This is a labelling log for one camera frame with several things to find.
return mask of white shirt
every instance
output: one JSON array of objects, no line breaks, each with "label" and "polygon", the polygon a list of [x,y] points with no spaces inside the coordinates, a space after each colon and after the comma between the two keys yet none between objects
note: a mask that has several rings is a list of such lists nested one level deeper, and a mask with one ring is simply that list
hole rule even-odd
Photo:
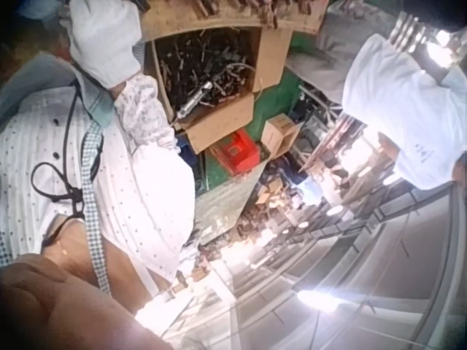
[{"label": "white shirt", "polygon": [[[41,162],[62,171],[73,96],[73,87],[33,93],[0,133],[0,242],[12,257],[39,254],[56,216],[72,213],[69,201],[52,203],[36,193],[30,178]],[[139,75],[127,82],[115,102],[119,120],[104,129],[94,187],[102,235],[130,257],[140,276],[149,268],[172,281],[193,229],[195,189],[193,173],[178,155],[174,131],[156,96],[151,77]],[[89,116],[78,100],[66,155],[69,182],[78,188],[80,147],[88,125]],[[34,183],[45,193],[66,193],[46,166],[37,171]]]},{"label": "white shirt", "polygon": [[395,171],[421,190],[451,181],[467,150],[465,77],[452,84],[459,74],[453,69],[440,86],[410,55],[375,34],[347,75],[345,112],[399,146]]}]

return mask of small cardboard box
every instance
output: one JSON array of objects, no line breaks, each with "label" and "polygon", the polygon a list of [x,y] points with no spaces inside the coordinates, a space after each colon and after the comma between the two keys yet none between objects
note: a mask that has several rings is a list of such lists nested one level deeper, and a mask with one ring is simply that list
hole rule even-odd
[{"label": "small cardboard box", "polygon": [[292,147],[302,125],[303,123],[295,124],[285,114],[266,121],[261,142],[271,153],[271,159],[280,157]]}]

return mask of hand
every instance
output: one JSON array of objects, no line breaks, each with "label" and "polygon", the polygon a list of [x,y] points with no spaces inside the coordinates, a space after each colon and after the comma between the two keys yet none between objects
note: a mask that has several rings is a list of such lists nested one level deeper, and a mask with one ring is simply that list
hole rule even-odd
[{"label": "hand", "polygon": [[2,320],[33,349],[171,349],[108,295],[40,255],[2,270],[0,291]]},{"label": "hand", "polygon": [[141,39],[135,4],[128,0],[71,0],[69,33],[73,59],[106,89],[112,89],[140,69],[132,47]]}]

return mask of cable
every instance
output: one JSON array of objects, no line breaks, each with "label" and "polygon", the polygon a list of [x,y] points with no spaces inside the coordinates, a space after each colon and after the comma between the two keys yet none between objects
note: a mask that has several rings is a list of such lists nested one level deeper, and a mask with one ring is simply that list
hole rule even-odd
[{"label": "cable", "polygon": [[[238,67],[244,67],[244,68],[247,68],[247,69],[250,69],[252,70],[255,74],[258,73],[258,71],[256,70],[255,67],[252,67],[250,66],[249,64],[246,64],[246,63],[230,63],[226,66],[225,70],[228,71],[228,69],[230,67],[235,67],[235,66],[238,66]],[[261,79],[261,77],[258,75],[258,79],[260,80],[260,90],[259,90],[259,94],[256,96],[255,98],[255,102],[261,97],[261,94],[263,93],[263,80]]]}]

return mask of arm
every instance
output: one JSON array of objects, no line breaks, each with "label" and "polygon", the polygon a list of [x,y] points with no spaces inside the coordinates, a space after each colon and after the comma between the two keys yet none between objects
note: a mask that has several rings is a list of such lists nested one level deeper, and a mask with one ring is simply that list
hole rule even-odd
[{"label": "arm", "polygon": [[396,161],[401,151],[397,144],[383,133],[378,133],[378,141],[381,144],[383,152],[393,161]]},{"label": "arm", "polygon": [[174,129],[158,100],[154,78],[138,73],[110,90],[116,96],[115,108],[122,127],[136,144],[156,143],[161,148],[180,151]]}]

